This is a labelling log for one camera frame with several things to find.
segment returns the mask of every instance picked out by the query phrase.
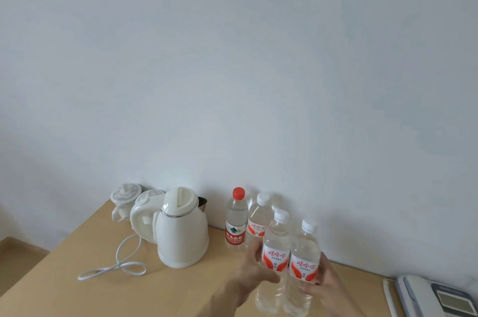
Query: red bottle cap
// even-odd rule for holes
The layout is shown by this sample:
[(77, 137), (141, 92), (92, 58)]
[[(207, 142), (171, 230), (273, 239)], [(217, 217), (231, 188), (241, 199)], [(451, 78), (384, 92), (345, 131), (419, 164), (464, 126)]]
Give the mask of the red bottle cap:
[(242, 187), (236, 187), (232, 191), (232, 197), (236, 200), (242, 200), (244, 199), (245, 196), (246, 196), (246, 192), (244, 191)]

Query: baseboard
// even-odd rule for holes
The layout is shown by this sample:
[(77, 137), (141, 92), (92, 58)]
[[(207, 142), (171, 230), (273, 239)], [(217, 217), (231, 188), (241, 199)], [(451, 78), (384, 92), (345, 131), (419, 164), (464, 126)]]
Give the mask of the baseboard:
[(48, 253), (50, 253), (48, 250), (37, 247), (36, 245), (32, 245), (27, 242), (23, 242), (13, 237), (6, 237), (5, 239), (0, 241), (0, 252), (11, 247), (24, 248), (34, 253), (41, 254), (43, 256), (46, 256)]

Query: electric kettle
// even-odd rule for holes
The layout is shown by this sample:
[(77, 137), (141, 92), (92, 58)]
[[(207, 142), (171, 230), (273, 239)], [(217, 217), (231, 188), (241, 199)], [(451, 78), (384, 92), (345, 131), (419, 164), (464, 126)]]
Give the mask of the electric kettle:
[[(140, 237), (158, 244), (165, 265), (186, 268), (198, 262), (209, 245), (206, 214), (198, 205), (193, 190), (177, 187), (162, 195), (141, 195), (129, 219)], [(144, 222), (144, 215), (152, 215), (151, 224)]]

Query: telephone display screen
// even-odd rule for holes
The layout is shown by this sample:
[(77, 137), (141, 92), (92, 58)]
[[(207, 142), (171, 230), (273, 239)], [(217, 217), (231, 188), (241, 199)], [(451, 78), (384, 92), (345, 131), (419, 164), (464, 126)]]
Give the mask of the telephone display screen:
[(460, 311), (464, 311), (464, 312), (468, 312), (469, 314), (476, 315), (470, 302), (468, 302), (467, 300), (449, 296), (440, 292), (438, 292), (438, 296), (440, 297), (440, 301), (445, 307), (458, 309)]

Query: wooden floor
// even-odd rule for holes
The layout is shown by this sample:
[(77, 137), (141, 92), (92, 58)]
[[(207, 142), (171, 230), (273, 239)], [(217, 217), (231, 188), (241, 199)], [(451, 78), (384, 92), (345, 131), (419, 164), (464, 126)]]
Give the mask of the wooden floor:
[(48, 254), (48, 251), (14, 238), (0, 241), (0, 296)]

